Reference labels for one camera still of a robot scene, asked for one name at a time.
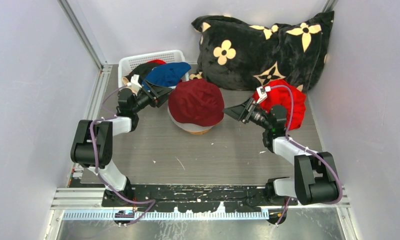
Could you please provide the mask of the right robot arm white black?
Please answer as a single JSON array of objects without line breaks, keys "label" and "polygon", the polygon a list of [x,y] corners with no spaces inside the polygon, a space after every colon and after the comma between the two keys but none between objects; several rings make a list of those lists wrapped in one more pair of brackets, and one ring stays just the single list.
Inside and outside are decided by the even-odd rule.
[{"label": "right robot arm white black", "polygon": [[268,183],[265,198],[269,204],[279,205],[285,197],[295,198],[302,205],[335,204],[341,200],[343,190],[332,154],[311,150],[289,136],[285,107],[275,105],[265,111],[251,97],[225,108],[223,113],[244,124],[262,127],[264,147],[293,166],[292,178],[274,178]]}]

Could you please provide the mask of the grey bucket hat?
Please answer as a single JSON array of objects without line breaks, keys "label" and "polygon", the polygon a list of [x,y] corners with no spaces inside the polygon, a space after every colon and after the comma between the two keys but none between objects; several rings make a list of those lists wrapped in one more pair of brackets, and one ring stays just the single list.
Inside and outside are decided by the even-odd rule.
[{"label": "grey bucket hat", "polygon": [[222,111],[206,111],[205,115],[199,113],[186,115],[181,111],[168,108],[167,112],[171,121],[185,132],[201,132],[212,129],[224,118],[224,113]]}]

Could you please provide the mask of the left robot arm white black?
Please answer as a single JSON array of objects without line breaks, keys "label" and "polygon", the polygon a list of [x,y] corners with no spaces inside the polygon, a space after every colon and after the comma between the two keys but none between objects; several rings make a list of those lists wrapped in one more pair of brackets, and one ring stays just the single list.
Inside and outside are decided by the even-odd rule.
[{"label": "left robot arm white black", "polygon": [[148,106],[161,107],[172,91],[171,87],[148,81],[138,93],[124,85],[114,91],[118,97],[115,114],[78,122],[70,150],[71,161],[94,173],[104,184],[105,194],[114,197],[123,207],[135,203],[135,194],[129,178],[112,160],[113,139],[135,131],[140,120],[138,113]]}]

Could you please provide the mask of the dark red bucket hat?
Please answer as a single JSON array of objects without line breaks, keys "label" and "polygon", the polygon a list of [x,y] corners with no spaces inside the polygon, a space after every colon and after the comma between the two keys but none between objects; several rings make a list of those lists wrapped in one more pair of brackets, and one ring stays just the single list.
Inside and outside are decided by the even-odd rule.
[{"label": "dark red bucket hat", "polygon": [[203,78],[182,81],[170,93],[168,110],[179,124],[213,127],[224,118],[221,90]]}]

